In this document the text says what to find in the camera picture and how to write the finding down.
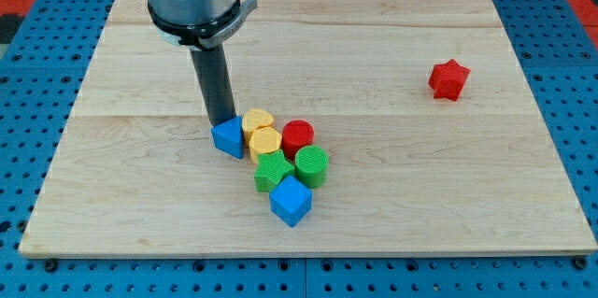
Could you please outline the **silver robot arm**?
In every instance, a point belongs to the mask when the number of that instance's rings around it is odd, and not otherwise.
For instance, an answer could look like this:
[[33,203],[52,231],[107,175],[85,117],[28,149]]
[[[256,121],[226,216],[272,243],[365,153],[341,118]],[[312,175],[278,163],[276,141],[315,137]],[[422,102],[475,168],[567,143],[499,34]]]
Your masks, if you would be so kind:
[[233,36],[257,0],[147,0],[149,14],[171,43],[211,50]]

